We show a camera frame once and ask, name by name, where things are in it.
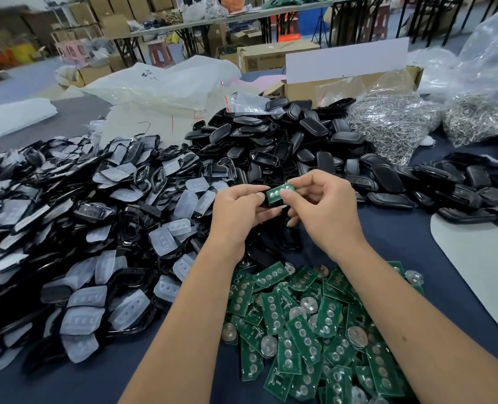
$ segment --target hand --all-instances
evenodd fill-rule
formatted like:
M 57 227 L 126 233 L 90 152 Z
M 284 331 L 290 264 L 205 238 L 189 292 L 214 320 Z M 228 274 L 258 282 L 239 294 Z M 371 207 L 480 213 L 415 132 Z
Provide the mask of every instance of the hand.
M 238 263 L 245 253 L 245 238 L 251 228 L 281 214 L 281 209 L 262 208 L 262 191 L 268 186 L 240 184 L 217 193 L 208 240 L 224 251 L 233 251 Z
M 347 180 L 322 170 L 288 180 L 296 191 L 281 190 L 283 202 L 290 206 L 287 226 L 300 220 L 320 249 L 331 256 L 365 244 L 357 215 L 356 192 Z

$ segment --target navy blue tablecloth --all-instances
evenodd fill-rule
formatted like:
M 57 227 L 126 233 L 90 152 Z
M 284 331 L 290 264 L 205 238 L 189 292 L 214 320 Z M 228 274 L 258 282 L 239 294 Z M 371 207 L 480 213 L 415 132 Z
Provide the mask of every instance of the navy blue tablecloth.
M 412 163 L 441 158 L 454 150 L 445 138 L 437 136 L 437 140 L 434 148 L 418 149 Z M 470 145 L 460 150 L 498 158 L 497 142 Z M 427 299 L 498 358 L 498 325 L 434 242 L 430 234 L 430 215 L 422 210 L 393 211 L 361 206 L 359 216 L 365 236 L 374 249 L 386 260 L 402 261 L 405 269 L 421 272 Z M 296 266 L 331 263 L 305 232 L 303 239 L 303 251 L 288 255 L 288 261 Z M 21 354 L 8 368 L 0 371 L 0 404 L 116 404 L 159 325 L 155 323 L 144 334 L 116 341 L 83 363 L 67 362 L 33 378 L 19 373 L 24 360 L 24 354 Z M 270 365 L 267 363 L 258 380 L 242 383 L 238 348 L 221 345 L 211 403 L 279 402 L 262 388 Z M 287 402 L 297 401 L 289 398 Z

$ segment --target white mat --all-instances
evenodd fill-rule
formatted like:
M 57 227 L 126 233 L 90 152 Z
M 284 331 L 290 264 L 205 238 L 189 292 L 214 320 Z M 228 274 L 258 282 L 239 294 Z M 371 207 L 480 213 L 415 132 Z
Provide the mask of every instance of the white mat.
M 458 273 L 498 324 L 498 227 L 456 225 L 434 214 L 430 231 Z

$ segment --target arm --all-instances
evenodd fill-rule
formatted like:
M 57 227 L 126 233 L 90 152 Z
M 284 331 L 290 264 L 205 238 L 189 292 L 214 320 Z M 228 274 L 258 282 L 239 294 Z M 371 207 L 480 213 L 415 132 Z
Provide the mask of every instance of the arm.
M 289 225 L 301 219 L 314 242 L 340 265 L 419 400 L 498 402 L 498 360 L 367 244 L 350 183 L 320 170 L 289 183 L 297 189 L 281 191 L 291 206 Z
M 204 404 L 234 267 L 250 229 L 280 213 L 264 210 L 267 186 L 239 185 L 216 196 L 210 235 L 119 404 Z

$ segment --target pink stool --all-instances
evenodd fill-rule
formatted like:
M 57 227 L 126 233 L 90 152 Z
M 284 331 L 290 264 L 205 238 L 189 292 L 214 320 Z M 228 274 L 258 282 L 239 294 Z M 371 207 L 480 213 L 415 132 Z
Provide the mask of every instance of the pink stool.
M 176 64 L 172 59 L 169 46 L 165 41 L 149 43 L 148 53 L 150 54 L 151 64 L 154 67 L 168 68 Z

